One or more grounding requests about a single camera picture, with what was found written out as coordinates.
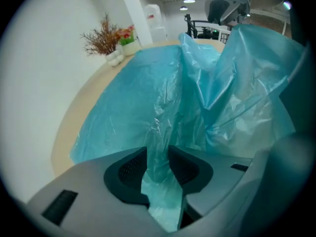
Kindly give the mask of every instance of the blue plastic bag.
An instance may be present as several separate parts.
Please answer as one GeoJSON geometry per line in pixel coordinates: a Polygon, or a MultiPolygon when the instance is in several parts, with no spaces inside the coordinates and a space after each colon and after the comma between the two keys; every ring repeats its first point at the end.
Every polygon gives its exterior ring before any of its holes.
{"type": "Polygon", "coordinates": [[[177,229],[182,190],[168,167],[168,145],[253,157],[294,131],[278,98],[303,47],[272,30],[234,27],[220,54],[188,35],[181,45],[145,49],[122,69],[86,118],[74,163],[147,146],[142,193],[149,212],[177,229]]]}

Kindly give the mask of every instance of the potted plant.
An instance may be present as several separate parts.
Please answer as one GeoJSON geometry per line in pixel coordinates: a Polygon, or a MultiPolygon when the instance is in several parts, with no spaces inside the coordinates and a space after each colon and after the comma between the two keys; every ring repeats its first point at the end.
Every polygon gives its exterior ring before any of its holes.
{"type": "Polygon", "coordinates": [[[120,28],[110,23],[108,14],[100,21],[100,24],[100,30],[93,29],[88,34],[81,34],[81,37],[86,40],[84,50],[88,55],[105,55],[107,62],[112,67],[115,67],[124,60],[123,54],[119,50],[116,50],[116,45],[120,39],[117,32],[120,28]]]}
{"type": "Polygon", "coordinates": [[[123,47],[123,52],[125,56],[133,55],[138,50],[140,50],[140,45],[138,41],[134,38],[134,25],[129,26],[126,29],[119,29],[118,36],[119,42],[123,47]]]}

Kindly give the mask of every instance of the dried plant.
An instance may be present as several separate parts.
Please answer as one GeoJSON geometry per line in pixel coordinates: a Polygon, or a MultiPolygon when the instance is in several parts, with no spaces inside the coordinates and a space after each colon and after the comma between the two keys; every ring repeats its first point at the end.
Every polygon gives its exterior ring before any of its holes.
{"type": "Polygon", "coordinates": [[[81,34],[80,36],[86,40],[84,50],[88,55],[105,54],[108,55],[115,51],[116,44],[120,36],[117,32],[120,30],[118,25],[110,23],[109,15],[106,14],[105,18],[100,20],[101,29],[93,29],[88,34],[81,34]]]}

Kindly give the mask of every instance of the white flower pot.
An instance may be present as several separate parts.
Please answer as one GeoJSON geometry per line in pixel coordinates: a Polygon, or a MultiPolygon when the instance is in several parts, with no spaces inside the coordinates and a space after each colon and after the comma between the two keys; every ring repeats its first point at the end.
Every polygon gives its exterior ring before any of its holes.
{"type": "Polygon", "coordinates": [[[125,56],[133,55],[137,51],[139,51],[140,49],[141,48],[140,48],[140,45],[138,43],[138,40],[135,40],[134,42],[123,46],[123,52],[124,52],[125,56]]]}
{"type": "Polygon", "coordinates": [[[106,55],[105,59],[112,67],[116,67],[119,63],[121,63],[124,60],[124,56],[121,54],[119,50],[115,50],[114,52],[106,55]]]}

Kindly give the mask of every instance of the wooden table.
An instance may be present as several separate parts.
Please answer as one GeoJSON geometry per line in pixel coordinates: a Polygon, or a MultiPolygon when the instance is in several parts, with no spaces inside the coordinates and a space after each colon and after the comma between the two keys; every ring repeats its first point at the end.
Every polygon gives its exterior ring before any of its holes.
{"type": "MultiPolygon", "coordinates": [[[[218,40],[196,39],[195,41],[200,44],[211,44],[219,52],[222,52],[225,46],[218,40]]],[[[165,41],[143,47],[143,49],[176,44],[179,44],[179,41],[165,41]]],[[[75,143],[84,120],[95,105],[100,94],[132,58],[133,56],[126,57],[126,59],[115,68],[112,68],[107,63],[104,64],[94,73],[76,95],[59,126],[53,145],[51,162],[55,177],[61,175],[74,165],[69,158],[69,153],[75,143]]]]}

